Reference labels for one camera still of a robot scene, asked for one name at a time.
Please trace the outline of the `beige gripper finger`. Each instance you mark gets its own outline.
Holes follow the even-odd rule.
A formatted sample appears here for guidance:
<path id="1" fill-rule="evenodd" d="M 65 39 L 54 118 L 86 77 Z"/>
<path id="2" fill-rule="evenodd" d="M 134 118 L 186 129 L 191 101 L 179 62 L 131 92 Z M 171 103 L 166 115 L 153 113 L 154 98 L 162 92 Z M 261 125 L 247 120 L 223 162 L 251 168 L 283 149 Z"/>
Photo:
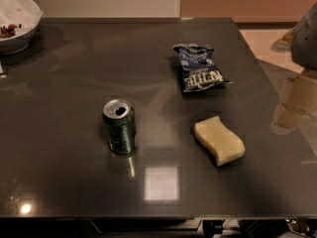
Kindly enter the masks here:
<path id="1" fill-rule="evenodd" d="M 279 103 L 273 112 L 273 123 L 276 126 L 291 130 L 303 120 L 306 112 L 298 107 Z"/>

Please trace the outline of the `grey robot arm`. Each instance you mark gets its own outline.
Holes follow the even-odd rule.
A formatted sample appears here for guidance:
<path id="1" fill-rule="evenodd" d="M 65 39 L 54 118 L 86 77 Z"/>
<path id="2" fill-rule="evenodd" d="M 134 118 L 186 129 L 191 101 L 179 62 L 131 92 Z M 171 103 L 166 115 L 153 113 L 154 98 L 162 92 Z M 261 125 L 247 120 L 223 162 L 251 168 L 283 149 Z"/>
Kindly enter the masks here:
<path id="1" fill-rule="evenodd" d="M 290 50 L 292 61 L 303 70 L 283 83 L 272 116 L 279 134 L 294 130 L 317 106 L 317 3 L 295 26 Z"/>

